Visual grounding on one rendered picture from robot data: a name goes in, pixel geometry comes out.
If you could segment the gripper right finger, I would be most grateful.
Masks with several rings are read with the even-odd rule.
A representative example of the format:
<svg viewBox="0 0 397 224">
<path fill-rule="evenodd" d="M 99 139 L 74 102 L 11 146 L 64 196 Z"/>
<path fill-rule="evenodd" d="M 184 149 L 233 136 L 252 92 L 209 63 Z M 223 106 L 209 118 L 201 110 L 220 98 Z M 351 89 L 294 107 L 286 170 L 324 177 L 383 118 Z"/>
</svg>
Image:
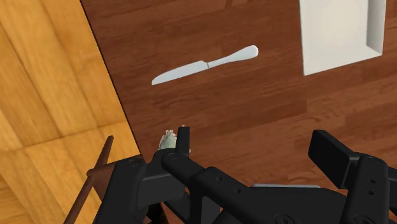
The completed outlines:
<svg viewBox="0 0 397 224">
<path fill-rule="evenodd" d="M 347 195 L 339 224 L 397 224 L 389 213 L 397 215 L 396 173 L 385 161 L 352 151 L 325 130 L 314 130 L 309 158 Z"/>
</svg>

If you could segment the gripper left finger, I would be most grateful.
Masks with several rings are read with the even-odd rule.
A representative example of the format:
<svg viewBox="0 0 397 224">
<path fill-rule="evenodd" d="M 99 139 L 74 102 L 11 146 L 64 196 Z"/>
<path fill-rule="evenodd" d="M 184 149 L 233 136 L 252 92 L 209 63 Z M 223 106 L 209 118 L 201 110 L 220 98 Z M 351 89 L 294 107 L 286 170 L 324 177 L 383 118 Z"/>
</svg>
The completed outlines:
<svg viewBox="0 0 397 224">
<path fill-rule="evenodd" d="M 178 129 L 175 148 L 150 163 L 130 157 L 115 163 L 93 224 L 143 224 L 164 203 L 184 224 L 252 224 L 252 189 L 215 167 L 189 158 L 190 129 Z"/>
</svg>

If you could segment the small grey green lump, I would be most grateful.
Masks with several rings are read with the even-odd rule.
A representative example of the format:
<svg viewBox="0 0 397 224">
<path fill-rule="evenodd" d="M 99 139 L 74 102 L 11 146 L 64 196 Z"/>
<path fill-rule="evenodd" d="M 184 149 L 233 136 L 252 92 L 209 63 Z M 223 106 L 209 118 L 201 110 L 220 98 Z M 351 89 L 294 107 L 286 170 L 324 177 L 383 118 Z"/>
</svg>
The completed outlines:
<svg viewBox="0 0 397 224">
<path fill-rule="evenodd" d="M 161 137 L 158 150 L 175 148 L 177 141 L 177 134 L 172 130 L 166 130 L 165 134 Z"/>
</svg>

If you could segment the brown wooden table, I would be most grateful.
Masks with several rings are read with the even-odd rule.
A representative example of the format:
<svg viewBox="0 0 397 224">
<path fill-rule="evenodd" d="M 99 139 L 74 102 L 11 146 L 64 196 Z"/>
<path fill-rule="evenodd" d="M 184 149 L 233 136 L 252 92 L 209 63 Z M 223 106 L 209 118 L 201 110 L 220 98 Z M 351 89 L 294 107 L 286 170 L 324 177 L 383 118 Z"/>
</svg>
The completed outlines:
<svg viewBox="0 0 397 224">
<path fill-rule="evenodd" d="M 382 56 L 304 76 L 298 0 L 81 0 L 145 160 L 190 128 L 191 157 L 246 185 L 331 181 L 308 157 L 313 130 L 397 168 L 397 0 Z M 257 57 L 158 85 L 177 67 L 247 46 Z"/>
</svg>

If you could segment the silver table knife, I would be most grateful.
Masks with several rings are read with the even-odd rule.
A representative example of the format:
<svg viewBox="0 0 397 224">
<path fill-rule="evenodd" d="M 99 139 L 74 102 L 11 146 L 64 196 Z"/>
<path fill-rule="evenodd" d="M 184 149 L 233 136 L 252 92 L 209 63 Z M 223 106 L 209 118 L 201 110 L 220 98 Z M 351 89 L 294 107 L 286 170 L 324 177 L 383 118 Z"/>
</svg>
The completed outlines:
<svg viewBox="0 0 397 224">
<path fill-rule="evenodd" d="M 226 57 L 222 57 L 220 59 L 216 59 L 210 62 L 204 62 L 203 60 L 192 62 L 190 64 L 186 64 L 165 73 L 158 75 L 153 78 L 151 81 L 152 85 L 158 85 L 161 83 L 165 83 L 168 81 L 176 80 L 185 76 L 189 76 L 195 73 L 199 73 L 205 71 L 207 69 L 211 69 L 223 64 L 249 60 L 257 57 L 259 54 L 259 49 L 255 45 L 247 46 L 239 51 L 236 51 Z"/>
</svg>

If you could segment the white square plate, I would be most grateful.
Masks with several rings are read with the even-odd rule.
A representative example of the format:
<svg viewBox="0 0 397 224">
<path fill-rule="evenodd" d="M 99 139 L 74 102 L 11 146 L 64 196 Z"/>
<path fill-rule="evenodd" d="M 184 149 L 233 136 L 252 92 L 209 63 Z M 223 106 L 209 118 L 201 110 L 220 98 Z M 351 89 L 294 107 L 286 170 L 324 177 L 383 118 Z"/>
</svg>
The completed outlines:
<svg viewBox="0 0 397 224">
<path fill-rule="evenodd" d="M 387 0 L 299 0 L 303 74 L 383 54 Z"/>
</svg>

